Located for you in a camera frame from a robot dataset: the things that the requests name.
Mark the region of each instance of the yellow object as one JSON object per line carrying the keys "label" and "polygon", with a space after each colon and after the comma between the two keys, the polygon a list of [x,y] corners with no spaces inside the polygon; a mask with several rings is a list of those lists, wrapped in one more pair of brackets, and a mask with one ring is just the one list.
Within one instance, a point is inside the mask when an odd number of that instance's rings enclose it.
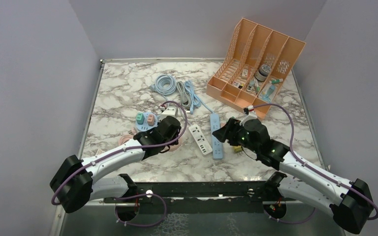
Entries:
{"label": "yellow object", "polygon": [[233,146],[232,148],[234,149],[234,153],[239,153],[243,150],[241,146]]}

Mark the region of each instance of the gray backdrop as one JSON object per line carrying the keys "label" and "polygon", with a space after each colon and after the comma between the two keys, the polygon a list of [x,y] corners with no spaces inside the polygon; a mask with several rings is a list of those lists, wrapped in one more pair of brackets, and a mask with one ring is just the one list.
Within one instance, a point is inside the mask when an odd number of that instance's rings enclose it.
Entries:
{"label": "gray backdrop", "polygon": [[[324,162],[378,204],[378,1],[328,0],[306,42],[295,72]],[[378,220],[361,235],[378,235]]]}
{"label": "gray backdrop", "polygon": [[67,0],[0,1],[0,236],[48,235],[49,183],[79,149],[98,72]]}
{"label": "gray backdrop", "polygon": [[70,0],[104,59],[223,58],[242,17],[304,39],[325,0]]}

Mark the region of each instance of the marble tabletop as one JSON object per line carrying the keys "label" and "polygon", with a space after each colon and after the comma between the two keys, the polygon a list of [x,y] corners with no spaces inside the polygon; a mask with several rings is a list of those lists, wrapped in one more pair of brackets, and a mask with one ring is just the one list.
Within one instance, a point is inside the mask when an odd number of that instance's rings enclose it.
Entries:
{"label": "marble tabletop", "polygon": [[[135,124],[138,112],[151,111],[159,114],[158,106],[164,98],[152,92],[152,85],[161,74],[173,75],[178,81],[192,80],[195,93],[216,113],[221,122],[230,117],[241,118],[242,113],[224,105],[206,94],[206,83],[219,69],[221,62],[120,62],[106,63],[100,81],[90,126],[86,135],[83,157],[93,156],[98,151],[107,151],[118,146],[119,138],[128,133]],[[168,97],[179,101],[178,94]],[[302,157],[320,166],[314,140],[308,125],[292,73],[284,82],[274,100],[291,114],[295,136],[293,147]],[[198,124],[206,137],[211,137],[210,112],[200,107],[193,115],[188,114],[191,124]],[[285,113],[272,107],[262,122],[271,138],[288,145],[290,124]],[[186,132],[183,144],[173,152],[147,158],[124,166],[107,175],[113,177],[127,173],[134,181],[241,181],[266,180],[275,171],[246,156],[234,153],[232,147],[223,144],[223,160],[214,160],[212,154],[202,155],[190,133]]]}

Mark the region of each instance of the white marble surface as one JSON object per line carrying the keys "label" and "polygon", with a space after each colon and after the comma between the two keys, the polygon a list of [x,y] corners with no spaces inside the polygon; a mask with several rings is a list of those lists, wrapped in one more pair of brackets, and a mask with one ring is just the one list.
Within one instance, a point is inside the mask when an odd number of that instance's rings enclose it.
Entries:
{"label": "white marble surface", "polygon": [[[83,157],[95,155],[98,148],[107,151],[117,147],[119,138],[134,126],[137,112],[160,113],[158,105],[164,98],[149,89],[160,74],[171,74],[182,81],[192,80],[196,94],[220,115],[221,122],[230,117],[242,117],[242,113],[206,95],[206,83],[220,65],[212,61],[105,64]],[[177,93],[169,99],[179,101]],[[320,166],[292,74],[287,77],[274,102],[284,106],[292,115],[295,126],[294,150]],[[189,115],[189,121],[198,124],[206,137],[210,138],[209,115],[210,112],[201,107]],[[267,126],[271,138],[288,145],[290,124],[282,110],[272,107],[263,124]],[[243,152],[234,154],[228,144],[223,145],[224,159],[213,160],[212,154],[201,154],[190,133],[185,133],[183,139],[184,144],[176,151],[132,163],[107,177],[127,173],[134,181],[237,181],[266,180],[274,172],[261,162],[248,158]]]}

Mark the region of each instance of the small bottle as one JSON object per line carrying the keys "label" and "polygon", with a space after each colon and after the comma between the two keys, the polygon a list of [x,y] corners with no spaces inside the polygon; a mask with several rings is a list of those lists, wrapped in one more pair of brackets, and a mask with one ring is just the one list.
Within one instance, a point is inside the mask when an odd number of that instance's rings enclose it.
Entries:
{"label": "small bottle", "polygon": [[254,87],[254,80],[251,80],[249,82],[249,85],[247,86],[247,91],[250,92],[253,89],[253,87]]}
{"label": "small bottle", "polygon": [[270,80],[270,81],[269,81],[269,84],[273,84],[273,85],[275,85],[275,84],[278,84],[278,83],[281,83],[281,82],[283,82],[283,79]]}

